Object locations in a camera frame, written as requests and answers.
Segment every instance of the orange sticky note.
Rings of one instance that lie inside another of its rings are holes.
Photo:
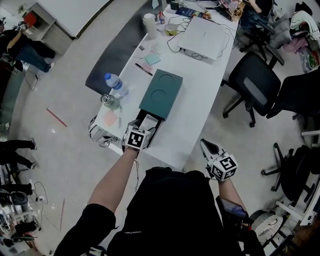
[[[104,116],[104,122],[107,126],[112,126],[117,119],[117,115],[111,110]]]

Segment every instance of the plastic bottle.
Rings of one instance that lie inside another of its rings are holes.
[[[104,75],[104,80],[106,85],[114,89],[121,97],[126,96],[129,93],[128,88],[116,74],[106,73]]]

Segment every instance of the white jacket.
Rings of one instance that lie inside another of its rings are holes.
[[[312,40],[320,39],[319,28],[315,22],[315,20],[304,10],[296,12],[291,18],[290,29],[294,30],[302,23],[308,23],[309,25],[309,35]]]

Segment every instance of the red line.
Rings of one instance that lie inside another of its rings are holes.
[[[63,204],[62,204],[61,220],[60,220],[60,231],[61,231],[61,228],[62,228],[62,217],[64,215],[64,208],[65,208],[65,198],[63,199]]]
[[[54,113],[52,113],[52,111],[50,109],[48,109],[49,106],[46,108],[46,110],[55,117],[55,119],[57,119],[63,126],[65,126],[67,128],[67,125],[59,118],[57,117]]]

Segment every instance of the pink cloth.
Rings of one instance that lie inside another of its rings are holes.
[[[302,37],[302,38],[294,38],[292,39],[291,42],[284,44],[283,45],[283,49],[287,52],[287,53],[297,53],[297,51],[301,48],[301,47],[305,47],[307,46],[307,40]]]

